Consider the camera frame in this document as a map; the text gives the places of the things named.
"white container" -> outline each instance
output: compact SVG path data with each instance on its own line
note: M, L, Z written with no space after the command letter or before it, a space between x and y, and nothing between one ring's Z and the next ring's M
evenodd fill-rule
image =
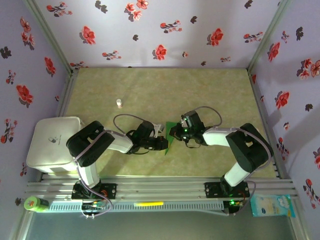
M75 116L40 120L34 129L26 164L43 173L76 170L66 143L83 127L80 118Z

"package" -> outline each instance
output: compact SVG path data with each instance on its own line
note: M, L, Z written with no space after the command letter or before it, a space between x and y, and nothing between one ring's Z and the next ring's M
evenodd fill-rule
M288 216L295 218L290 195L254 194L251 198L251 209L254 217Z

